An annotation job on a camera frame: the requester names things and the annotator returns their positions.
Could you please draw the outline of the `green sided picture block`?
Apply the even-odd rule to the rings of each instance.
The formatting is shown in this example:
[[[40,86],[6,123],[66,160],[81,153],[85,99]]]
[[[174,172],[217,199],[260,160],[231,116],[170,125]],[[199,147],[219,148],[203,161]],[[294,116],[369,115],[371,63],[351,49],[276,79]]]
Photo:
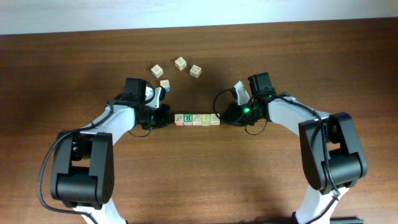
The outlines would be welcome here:
[[[194,126],[201,126],[202,125],[202,115],[201,114],[194,114],[193,115],[193,125]]]

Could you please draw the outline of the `green letter R block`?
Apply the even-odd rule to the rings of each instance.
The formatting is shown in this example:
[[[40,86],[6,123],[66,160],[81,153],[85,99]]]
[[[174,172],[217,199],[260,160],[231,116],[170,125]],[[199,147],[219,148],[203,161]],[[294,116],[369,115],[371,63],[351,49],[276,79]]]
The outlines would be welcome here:
[[[183,115],[183,123],[185,126],[192,126],[193,125],[193,115],[192,114],[184,114]]]

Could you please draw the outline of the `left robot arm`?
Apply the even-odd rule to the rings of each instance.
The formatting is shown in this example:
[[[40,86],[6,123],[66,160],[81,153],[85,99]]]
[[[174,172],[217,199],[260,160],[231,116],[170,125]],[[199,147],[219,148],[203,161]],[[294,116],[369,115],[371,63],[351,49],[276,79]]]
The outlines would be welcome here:
[[[53,158],[50,194],[87,223],[126,223],[111,198],[114,190],[113,147],[139,125],[151,132],[172,123],[166,89],[140,78],[127,78],[124,92],[108,102],[103,114],[86,126],[62,131],[43,163]]]

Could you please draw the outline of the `yellow letter wooden block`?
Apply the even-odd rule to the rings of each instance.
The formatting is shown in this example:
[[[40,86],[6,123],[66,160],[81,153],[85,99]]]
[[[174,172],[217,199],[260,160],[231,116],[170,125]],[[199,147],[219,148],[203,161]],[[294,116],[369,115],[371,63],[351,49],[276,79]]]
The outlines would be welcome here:
[[[202,126],[210,126],[211,125],[211,114],[202,114],[201,115],[201,125]]]

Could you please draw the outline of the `plain white wooden block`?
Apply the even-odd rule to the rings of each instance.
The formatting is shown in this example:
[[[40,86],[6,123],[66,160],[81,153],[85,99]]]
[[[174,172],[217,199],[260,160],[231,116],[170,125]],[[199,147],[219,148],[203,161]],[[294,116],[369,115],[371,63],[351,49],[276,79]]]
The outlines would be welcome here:
[[[220,125],[220,119],[217,117],[216,114],[210,114],[210,118],[211,118],[210,123],[212,126]]]

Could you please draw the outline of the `leaf picture wooden block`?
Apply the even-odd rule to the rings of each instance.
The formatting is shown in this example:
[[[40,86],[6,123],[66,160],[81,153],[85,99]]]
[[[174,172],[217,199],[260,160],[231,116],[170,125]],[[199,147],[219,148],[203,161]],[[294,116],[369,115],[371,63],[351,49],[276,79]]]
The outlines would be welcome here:
[[[174,124],[175,126],[184,126],[183,114],[174,115]]]

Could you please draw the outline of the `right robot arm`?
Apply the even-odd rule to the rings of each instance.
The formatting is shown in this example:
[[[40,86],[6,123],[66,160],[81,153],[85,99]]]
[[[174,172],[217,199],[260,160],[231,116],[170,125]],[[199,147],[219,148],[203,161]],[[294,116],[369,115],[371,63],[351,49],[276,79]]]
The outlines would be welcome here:
[[[255,125],[260,119],[279,124],[300,139],[302,167],[308,188],[287,223],[363,223],[358,218],[331,219],[338,202],[368,165],[352,117],[330,114],[304,105],[286,92],[277,92],[267,72],[248,77],[228,89],[235,101],[216,117],[232,126]]]

